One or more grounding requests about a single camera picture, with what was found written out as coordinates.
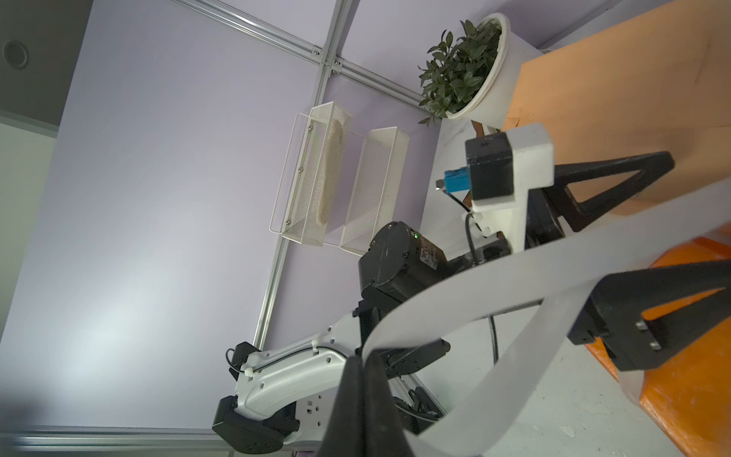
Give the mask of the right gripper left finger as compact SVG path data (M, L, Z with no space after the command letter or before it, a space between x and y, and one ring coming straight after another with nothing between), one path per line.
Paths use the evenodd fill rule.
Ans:
M319 457L366 455L364 367L362 359L346 360Z

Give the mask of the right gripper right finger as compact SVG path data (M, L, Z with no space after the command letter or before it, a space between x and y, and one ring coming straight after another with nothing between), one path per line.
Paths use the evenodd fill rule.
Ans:
M365 455L411 457L403 424L394 404L381 356L372 353L365 360Z

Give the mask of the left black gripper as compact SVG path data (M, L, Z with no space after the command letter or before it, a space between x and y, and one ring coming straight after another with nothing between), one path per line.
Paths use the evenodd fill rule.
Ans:
M565 237L554 209L580 232L674 168L670 152L556 166L551 187L528 193L525 249ZM468 251L451 258L451 268L514 253L502 232L481 230L469 213L463 226ZM567 338L575 346L601 340L618 371L651 371L729 318L728 260L649 268L603 278Z

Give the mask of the white ribbon bow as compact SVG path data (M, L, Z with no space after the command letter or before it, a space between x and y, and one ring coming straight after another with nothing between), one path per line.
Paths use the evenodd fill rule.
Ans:
M459 273L390 312L364 354L411 348L507 308L538 302L528 325L480 384L407 443L416 456L478 456L518 418L597 283L711 232L730 219L720 181L608 225Z

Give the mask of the tan gift box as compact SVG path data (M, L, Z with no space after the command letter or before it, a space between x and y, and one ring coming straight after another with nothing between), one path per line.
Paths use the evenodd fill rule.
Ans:
M522 66L506 129L540 123L560 164L670 152L630 215L730 175L730 5L675 1Z

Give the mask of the orange gift box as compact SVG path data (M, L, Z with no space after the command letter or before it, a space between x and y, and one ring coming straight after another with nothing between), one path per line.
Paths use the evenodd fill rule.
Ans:
M653 268L730 260L730 224L660 257ZM710 295L685 298L644 312L657 318ZM588 345L594 358L619 382L602 341ZM639 406L685 456L730 456L730 318L673 357L645 373Z

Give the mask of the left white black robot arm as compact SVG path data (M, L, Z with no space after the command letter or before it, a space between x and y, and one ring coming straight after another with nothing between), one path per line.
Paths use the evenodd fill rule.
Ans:
M580 314L594 306L608 331L624 331L662 363L677 346L675 316L642 323L641 313L699 294L694 333L725 318L730 265L705 262L636 270L649 256L710 232L730 218L723 180L619 222L587 225L657 181L674 166L668 152L556 166L549 146L468 154L475 204L468 221L494 227L510 218L494 257L443 251L404 223L381 228L359 262L362 304L327 331L281 350L240 344L227 354L236 391L217 409L213 428L237 451L279 451L306 428L298 403L337 390L325 446L339 455L473 456L506 433L544 376ZM445 336L518 305L538 312L459 407L425 433L395 429L388 377L418 371L445 354Z

